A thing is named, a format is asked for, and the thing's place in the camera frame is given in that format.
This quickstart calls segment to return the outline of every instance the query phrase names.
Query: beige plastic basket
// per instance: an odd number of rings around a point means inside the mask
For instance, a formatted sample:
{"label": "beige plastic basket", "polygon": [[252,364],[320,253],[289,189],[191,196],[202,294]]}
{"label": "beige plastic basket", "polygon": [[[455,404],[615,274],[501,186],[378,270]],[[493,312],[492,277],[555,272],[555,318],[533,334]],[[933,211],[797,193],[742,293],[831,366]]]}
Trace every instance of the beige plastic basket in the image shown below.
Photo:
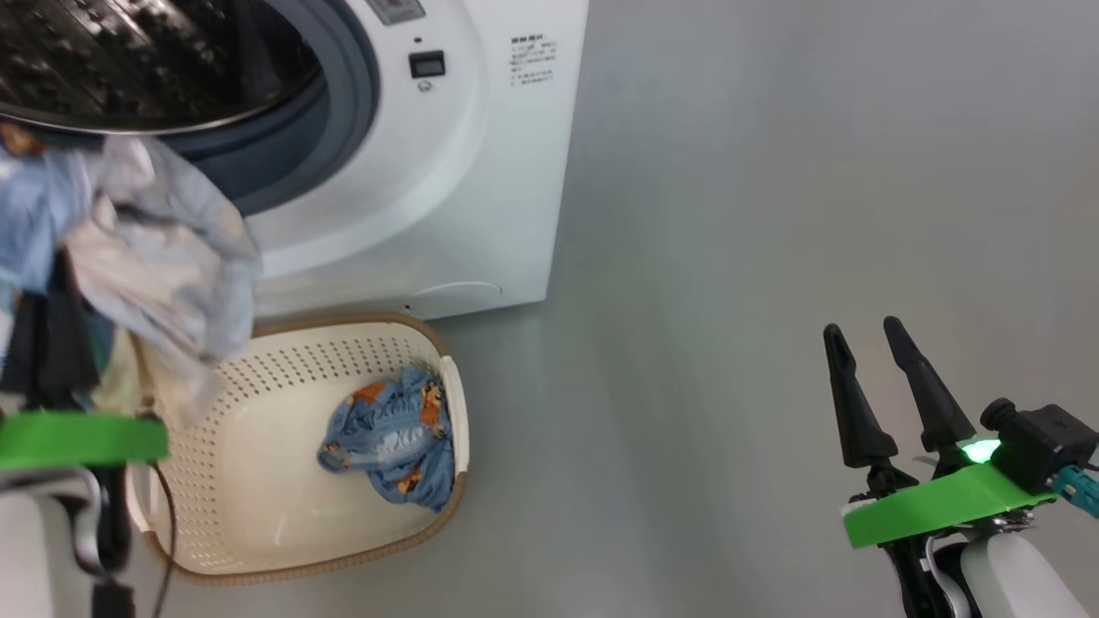
{"label": "beige plastic basket", "polygon": [[[390,504],[365,474],[334,475],[317,463],[341,399],[406,365],[441,376],[446,390],[455,479],[440,514]],[[465,395],[446,346],[423,322],[382,314],[263,329],[219,373],[224,393],[206,422],[168,422],[171,457],[162,467],[176,504],[176,564],[191,582],[257,584],[354,566],[424,542],[457,509],[469,465]],[[127,501],[163,565],[168,509],[147,482],[131,474]]]}

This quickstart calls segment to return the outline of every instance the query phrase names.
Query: wire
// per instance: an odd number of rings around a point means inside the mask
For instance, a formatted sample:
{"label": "wire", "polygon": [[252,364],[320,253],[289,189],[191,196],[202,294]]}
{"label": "wire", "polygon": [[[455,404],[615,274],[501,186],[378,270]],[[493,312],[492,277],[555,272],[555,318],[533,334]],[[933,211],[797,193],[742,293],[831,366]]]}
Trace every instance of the wire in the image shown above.
{"label": "wire", "polygon": [[160,479],[160,488],[168,499],[168,518],[170,521],[171,541],[168,543],[168,565],[164,569],[164,578],[160,580],[160,592],[156,594],[156,605],[153,606],[153,618],[160,618],[164,610],[164,597],[168,595],[168,581],[171,578],[171,571],[176,566],[176,501],[171,499],[171,489],[168,488],[168,479],[160,472],[160,466],[153,464],[156,477]]}

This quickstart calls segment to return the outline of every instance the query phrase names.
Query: label sticker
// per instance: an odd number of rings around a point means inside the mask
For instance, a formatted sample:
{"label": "label sticker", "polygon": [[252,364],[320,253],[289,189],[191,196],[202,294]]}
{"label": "label sticker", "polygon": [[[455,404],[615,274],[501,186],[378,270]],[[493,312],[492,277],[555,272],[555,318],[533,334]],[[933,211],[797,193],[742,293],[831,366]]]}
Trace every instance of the label sticker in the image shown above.
{"label": "label sticker", "polygon": [[544,34],[511,37],[511,85],[529,86],[553,79],[557,42]]}

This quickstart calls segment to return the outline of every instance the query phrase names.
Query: floor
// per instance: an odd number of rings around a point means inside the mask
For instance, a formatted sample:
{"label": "floor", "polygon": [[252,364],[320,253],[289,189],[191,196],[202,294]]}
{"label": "floor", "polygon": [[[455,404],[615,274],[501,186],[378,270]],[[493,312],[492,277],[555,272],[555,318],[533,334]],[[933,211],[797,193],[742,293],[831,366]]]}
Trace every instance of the floor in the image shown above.
{"label": "floor", "polygon": [[[473,423],[457,516],[348,572],[178,585],[166,615],[901,616],[841,527],[863,473],[821,330],[919,476],[890,313],[974,421],[1007,396],[1099,426],[1097,24],[1087,0],[592,0],[550,298],[436,324]],[[1094,523],[1039,521],[1099,615]]]}

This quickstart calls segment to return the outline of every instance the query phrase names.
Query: washing machine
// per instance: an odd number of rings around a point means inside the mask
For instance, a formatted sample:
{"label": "washing machine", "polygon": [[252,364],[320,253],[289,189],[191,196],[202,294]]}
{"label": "washing machine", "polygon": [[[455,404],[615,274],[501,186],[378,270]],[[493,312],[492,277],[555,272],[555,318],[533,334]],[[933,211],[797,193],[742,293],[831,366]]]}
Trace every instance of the washing machine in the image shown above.
{"label": "washing machine", "polygon": [[587,0],[0,0],[0,115],[153,134],[263,252],[260,319],[542,300]]}

